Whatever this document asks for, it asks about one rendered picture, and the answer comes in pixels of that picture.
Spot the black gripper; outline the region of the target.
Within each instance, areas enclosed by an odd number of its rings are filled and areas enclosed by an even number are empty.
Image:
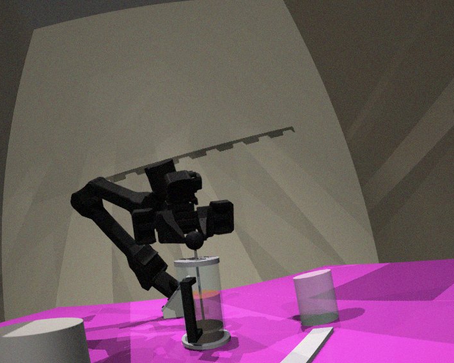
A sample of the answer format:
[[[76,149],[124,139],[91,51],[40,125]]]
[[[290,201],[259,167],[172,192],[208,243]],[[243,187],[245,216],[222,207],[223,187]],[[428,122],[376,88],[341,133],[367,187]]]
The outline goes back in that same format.
[[[197,211],[196,211],[197,210]],[[134,210],[131,213],[134,240],[137,245],[159,243],[185,244],[185,236],[196,229],[203,235],[204,241],[213,235],[224,235],[234,230],[233,203],[229,200],[211,201],[209,206],[196,207],[188,201],[177,202],[163,211],[155,212],[152,208]]]

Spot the white flat bar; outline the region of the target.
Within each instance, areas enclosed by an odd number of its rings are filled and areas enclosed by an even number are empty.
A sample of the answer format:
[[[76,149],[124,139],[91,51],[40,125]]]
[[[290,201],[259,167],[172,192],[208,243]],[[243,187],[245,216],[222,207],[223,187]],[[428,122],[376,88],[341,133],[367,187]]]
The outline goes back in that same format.
[[[333,327],[313,328],[280,363],[311,363],[333,331]]]

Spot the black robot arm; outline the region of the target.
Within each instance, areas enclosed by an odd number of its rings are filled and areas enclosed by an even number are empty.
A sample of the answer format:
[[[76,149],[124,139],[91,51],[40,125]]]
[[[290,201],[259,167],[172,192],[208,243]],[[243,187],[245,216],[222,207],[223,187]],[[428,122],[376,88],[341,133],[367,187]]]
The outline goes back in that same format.
[[[142,288],[148,291],[153,286],[169,300],[178,289],[178,281],[165,272],[168,265],[149,244],[137,245],[106,211],[102,199],[126,209],[130,214],[134,210],[152,208],[153,220],[156,221],[155,212],[163,211],[165,205],[167,210],[182,201],[198,205],[194,193],[202,189],[202,179],[199,173],[193,171],[176,171],[172,158],[144,170],[152,192],[135,192],[98,177],[73,193],[70,202],[80,215],[93,220],[126,255],[129,267]]]

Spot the french press coffee maker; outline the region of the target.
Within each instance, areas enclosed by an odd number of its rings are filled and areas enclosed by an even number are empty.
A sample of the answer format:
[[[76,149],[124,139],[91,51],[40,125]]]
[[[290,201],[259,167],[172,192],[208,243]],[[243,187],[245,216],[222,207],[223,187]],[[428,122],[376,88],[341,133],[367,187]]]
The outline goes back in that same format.
[[[198,257],[197,249],[203,243],[200,232],[189,232],[185,244],[194,250],[195,257],[174,260],[184,327],[182,344],[193,350],[218,348],[230,340],[224,320],[219,257]]]

